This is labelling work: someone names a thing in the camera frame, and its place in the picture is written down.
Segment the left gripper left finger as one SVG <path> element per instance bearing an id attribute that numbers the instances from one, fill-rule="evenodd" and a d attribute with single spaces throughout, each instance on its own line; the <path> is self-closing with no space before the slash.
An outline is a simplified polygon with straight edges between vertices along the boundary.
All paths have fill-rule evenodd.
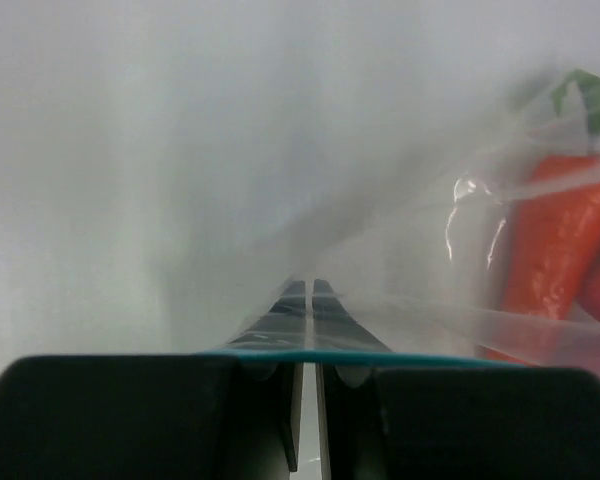
<path id="1" fill-rule="evenodd" d="M 286 479 L 302 379 L 236 353 L 25 357 L 0 374 L 0 479 Z"/>

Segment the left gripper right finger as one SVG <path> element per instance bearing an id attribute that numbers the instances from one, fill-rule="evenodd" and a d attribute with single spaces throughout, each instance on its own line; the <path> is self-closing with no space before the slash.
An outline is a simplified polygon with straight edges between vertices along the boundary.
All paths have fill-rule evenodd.
<path id="1" fill-rule="evenodd" d="M 324 478 L 600 479 L 595 375 L 393 355 L 324 280 L 312 310 L 371 347 L 316 366 Z"/>

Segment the clear zip top bag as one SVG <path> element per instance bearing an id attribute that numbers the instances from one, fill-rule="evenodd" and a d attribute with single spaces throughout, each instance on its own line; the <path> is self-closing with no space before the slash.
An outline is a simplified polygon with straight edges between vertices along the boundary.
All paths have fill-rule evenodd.
<path id="1" fill-rule="evenodd" d="M 600 376 L 502 304 L 522 210 L 600 212 L 600 1 L 0 1 L 0 372 L 42 354 L 368 357 L 257 319 L 294 280 L 390 351 Z"/>

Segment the fake orange carrot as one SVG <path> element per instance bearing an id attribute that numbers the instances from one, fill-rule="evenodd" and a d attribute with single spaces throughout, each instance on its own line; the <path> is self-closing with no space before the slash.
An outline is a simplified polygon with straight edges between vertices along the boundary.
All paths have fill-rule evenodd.
<path id="1" fill-rule="evenodd" d="M 570 88 L 583 102 L 585 150 L 552 153 L 528 185 L 561 181 L 556 191 L 523 200 L 514 212 L 511 265 L 501 308 L 514 316 L 484 347 L 491 361 L 538 365 L 553 353 L 565 321 L 600 250 L 600 76 L 574 69 L 551 92 L 556 116 Z"/>

